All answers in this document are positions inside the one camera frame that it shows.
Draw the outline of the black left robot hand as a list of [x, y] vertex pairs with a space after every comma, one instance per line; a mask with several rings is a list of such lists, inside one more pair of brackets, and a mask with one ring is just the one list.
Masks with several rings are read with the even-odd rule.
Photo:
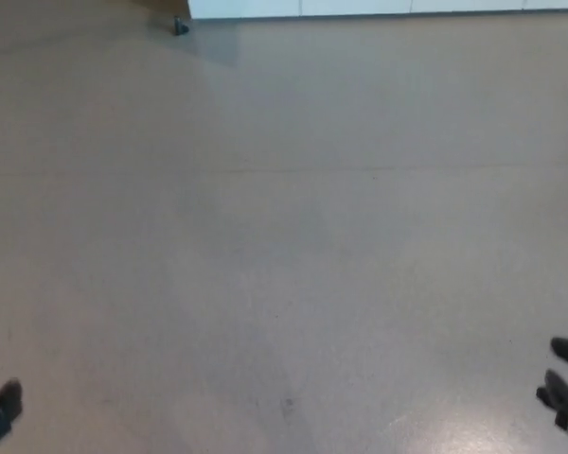
[[22, 412], [23, 387], [17, 378], [9, 379], [0, 388], [0, 441], [10, 434]]

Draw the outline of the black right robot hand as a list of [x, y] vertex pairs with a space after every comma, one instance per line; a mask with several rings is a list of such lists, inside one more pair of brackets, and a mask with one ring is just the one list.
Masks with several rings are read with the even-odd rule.
[[[556, 357], [568, 363], [568, 338], [553, 337], [550, 348]], [[543, 384], [536, 390], [537, 398], [556, 414], [555, 424], [568, 433], [568, 383], [552, 369], [544, 375]]]

